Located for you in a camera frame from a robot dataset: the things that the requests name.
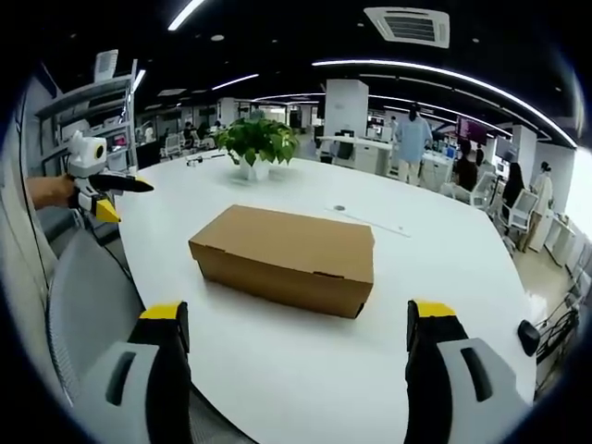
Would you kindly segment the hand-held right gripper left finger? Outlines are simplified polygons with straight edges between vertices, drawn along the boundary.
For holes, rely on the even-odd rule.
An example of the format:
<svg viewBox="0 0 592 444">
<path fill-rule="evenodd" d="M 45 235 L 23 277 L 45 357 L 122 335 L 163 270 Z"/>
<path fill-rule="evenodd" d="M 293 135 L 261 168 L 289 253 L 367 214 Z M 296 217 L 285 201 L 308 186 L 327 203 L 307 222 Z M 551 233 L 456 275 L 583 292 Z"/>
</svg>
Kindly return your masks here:
<svg viewBox="0 0 592 444">
<path fill-rule="evenodd" d="M 188 304 L 141 313 L 82 379 L 77 417 L 94 443 L 191 443 Z"/>
</svg>

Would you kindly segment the person's left hand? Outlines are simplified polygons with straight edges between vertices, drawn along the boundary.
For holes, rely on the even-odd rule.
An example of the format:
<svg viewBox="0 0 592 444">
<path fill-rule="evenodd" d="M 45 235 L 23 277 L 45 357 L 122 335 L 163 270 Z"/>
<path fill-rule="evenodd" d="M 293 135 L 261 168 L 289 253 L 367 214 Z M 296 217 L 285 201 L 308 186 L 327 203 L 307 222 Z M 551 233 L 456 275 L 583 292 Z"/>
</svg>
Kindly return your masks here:
<svg viewBox="0 0 592 444">
<path fill-rule="evenodd" d="M 46 207 L 68 208 L 75 191 L 74 181 L 68 175 L 29 177 L 26 179 L 26 186 L 36 210 Z"/>
</svg>

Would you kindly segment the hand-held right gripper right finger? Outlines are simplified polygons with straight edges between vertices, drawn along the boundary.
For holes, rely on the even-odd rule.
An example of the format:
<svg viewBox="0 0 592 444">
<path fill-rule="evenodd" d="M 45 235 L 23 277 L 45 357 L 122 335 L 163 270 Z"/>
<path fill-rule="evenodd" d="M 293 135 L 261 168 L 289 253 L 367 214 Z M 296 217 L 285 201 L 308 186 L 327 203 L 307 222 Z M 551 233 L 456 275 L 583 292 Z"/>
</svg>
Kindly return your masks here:
<svg viewBox="0 0 592 444">
<path fill-rule="evenodd" d="M 406 443 L 501 443 L 526 416 L 516 375 L 441 302 L 408 301 Z"/>
</svg>

